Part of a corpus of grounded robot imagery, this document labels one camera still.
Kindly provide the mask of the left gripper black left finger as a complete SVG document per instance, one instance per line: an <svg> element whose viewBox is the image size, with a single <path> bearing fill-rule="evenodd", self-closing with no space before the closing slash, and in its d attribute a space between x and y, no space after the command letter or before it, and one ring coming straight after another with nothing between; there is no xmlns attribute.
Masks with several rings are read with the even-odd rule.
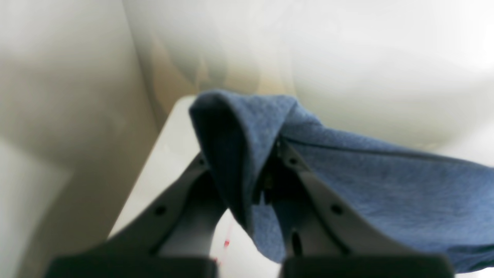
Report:
<svg viewBox="0 0 494 278"><path fill-rule="evenodd" d="M217 278L209 252L226 211L204 158L130 224L88 251L54 259L46 278Z"/></svg>

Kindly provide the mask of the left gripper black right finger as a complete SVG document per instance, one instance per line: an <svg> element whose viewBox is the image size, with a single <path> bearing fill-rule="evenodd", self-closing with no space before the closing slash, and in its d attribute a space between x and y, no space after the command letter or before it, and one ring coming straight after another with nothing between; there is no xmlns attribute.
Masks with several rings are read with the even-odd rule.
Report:
<svg viewBox="0 0 494 278"><path fill-rule="evenodd" d="M281 278L453 278L446 257L414 251L363 219L278 138L257 190L274 209L286 259Z"/></svg>

